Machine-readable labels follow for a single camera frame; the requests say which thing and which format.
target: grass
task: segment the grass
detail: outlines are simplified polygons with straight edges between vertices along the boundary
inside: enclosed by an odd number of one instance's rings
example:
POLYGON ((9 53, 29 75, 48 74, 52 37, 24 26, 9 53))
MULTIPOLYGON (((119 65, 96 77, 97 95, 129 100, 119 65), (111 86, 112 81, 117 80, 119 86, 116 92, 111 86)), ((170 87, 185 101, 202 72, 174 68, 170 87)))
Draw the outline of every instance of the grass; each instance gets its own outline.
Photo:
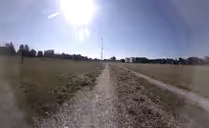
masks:
POLYGON ((133 127, 209 127, 209 113, 172 92, 117 66, 110 67, 119 113, 127 110, 133 127))
POLYGON ((102 68, 92 61, 25 58, 20 64, 19 57, 0 56, 0 86, 9 83, 19 108, 50 116, 77 90, 92 87, 102 68))
POLYGON ((165 83, 209 97, 209 66, 123 64, 165 83))

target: dirt path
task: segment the dirt path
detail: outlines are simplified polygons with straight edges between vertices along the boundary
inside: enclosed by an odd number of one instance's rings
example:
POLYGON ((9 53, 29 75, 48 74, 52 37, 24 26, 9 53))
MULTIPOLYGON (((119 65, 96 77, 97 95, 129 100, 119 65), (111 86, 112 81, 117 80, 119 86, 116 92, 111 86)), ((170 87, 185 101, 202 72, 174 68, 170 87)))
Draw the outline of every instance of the dirt path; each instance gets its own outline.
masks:
POLYGON ((115 128, 114 89, 109 80, 108 64, 97 78, 94 89, 79 91, 50 119, 37 121, 40 128, 115 128))
POLYGON ((160 87, 160 88, 163 88, 163 89, 167 89, 175 94, 178 94, 178 95, 181 95, 183 96, 184 98, 190 100, 190 101, 193 101, 194 104, 197 104, 198 106, 202 107, 203 109, 205 109, 206 111, 209 112, 209 99, 205 98, 205 97, 202 97, 200 95, 197 95, 193 92, 189 92, 189 91, 186 91, 186 90, 182 90, 182 89, 179 89, 179 88, 176 88, 172 85, 169 85, 169 84, 166 84, 166 83, 163 83, 159 80, 155 80, 151 77, 148 77, 144 74, 141 74, 141 73, 138 73, 138 72, 135 72, 133 70, 130 70, 130 69, 127 69, 127 68, 124 68, 124 67, 121 67, 125 70, 128 70, 132 73, 134 73, 136 76, 138 77, 141 77, 141 78, 144 78, 146 80, 148 80, 150 83, 160 87))

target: blue sky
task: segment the blue sky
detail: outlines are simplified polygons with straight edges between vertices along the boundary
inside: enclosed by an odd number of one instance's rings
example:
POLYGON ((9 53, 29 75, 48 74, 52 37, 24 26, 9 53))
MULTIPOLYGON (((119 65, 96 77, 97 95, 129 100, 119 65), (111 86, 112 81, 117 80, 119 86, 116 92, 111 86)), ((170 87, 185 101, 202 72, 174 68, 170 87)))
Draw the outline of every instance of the blue sky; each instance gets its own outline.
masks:
POLYGON ((72 26, 57 0, 0 0, 0 43, 104 58, 209 55, 209 0, 95 0, 90 24, 72 26), (82 28, 89 37, 79 41, 82 28))

